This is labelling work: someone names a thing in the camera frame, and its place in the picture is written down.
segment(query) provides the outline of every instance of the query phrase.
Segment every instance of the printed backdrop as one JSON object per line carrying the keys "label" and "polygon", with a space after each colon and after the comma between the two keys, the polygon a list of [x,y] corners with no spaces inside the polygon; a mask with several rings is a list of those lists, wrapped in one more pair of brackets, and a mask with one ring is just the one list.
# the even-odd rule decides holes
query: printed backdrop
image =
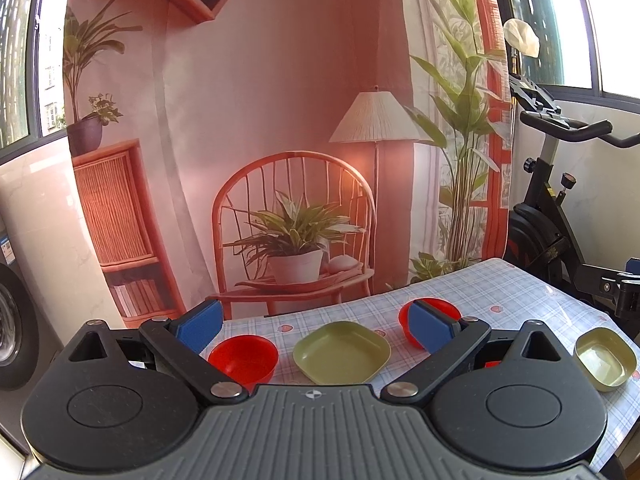
{"label": "printed backdrop", "polygon": [[[76,183],[128,326],[210,297],[227,318],[305,310],[504,252],[496,0],[68,0],[64,36]],[[296,215],[341,227],[265,245]],[[313,283],[270,278],[292,246],[321,258]]]}

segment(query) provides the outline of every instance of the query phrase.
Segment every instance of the tray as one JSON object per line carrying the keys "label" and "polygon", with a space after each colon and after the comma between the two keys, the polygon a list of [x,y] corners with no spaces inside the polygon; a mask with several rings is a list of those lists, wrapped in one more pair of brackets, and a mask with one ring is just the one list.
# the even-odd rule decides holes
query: tray
{"label": "tray", "polygon": [[636,370],[636,354],[613,330],[597,327],[575,342],[574,358],[596,390],[610,392]]}
{"label": "tray", "polygon": [[324,274],[318,280],[310,283],[288,283],[286,285],[276,283],[273,276],[266,276],[258,280],[246,280],[238,282],[236,285],[245,285],[263,290],[265,292],[284,292],[286,294],[303,294],[304,292],[315,292],[336,283],[344,282],[354,276],[362,274],[362,264],[349,270],[336,272],[335,274]]}
{"label": "tray", "polygon": [[367,383],[391,357],[381,335],[353,321],[334,321],[297,342],[293,361],[315,384]]}

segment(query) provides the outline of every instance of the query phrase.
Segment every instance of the olive green plate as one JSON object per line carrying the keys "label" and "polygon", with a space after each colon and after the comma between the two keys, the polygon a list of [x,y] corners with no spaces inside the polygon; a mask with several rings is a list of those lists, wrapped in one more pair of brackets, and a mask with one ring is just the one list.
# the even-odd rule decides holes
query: olive green plate
{"label": "olive green plate", "polygon": [[391,357],[391,346],[381,335],[353,321],[321,326],[293,349],[293,360],[316,384],[367,383]]}
{"label": "olive green plate", "polygon": [[636,370],[636,354],[613,330],[603,326],[582,334],[574,358],[591,384],[601,392],[615,390]]}

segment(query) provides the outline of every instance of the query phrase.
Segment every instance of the lamp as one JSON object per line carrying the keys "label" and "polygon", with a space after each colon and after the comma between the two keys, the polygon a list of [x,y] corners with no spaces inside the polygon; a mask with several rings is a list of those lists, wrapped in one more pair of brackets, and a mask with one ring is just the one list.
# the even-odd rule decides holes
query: lamp
{"label": "lamp", "polygon": [[[378,143],[387,140],[422,140],[415,123],[391,92],[360,92],[329,142],[373,142],[373,202],[378,208]],[[371,233],[370,264],[375,265],[375,224]]]}

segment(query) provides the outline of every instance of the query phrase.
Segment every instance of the plant pot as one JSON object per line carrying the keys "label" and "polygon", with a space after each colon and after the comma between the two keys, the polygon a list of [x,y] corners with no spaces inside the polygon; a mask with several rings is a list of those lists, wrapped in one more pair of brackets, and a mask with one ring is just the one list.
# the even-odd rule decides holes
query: plant pot
{"label": "plant pot", "polygon": [[296,256],[269,256],[269,266],[278,285],[311,283],[320,277],[324,251],[318,249]]}
{"label": "plant pot", "polygon": [[90,115],[66,127],[71,156],[97,150],[102,140],[102,123],[98,115]]}

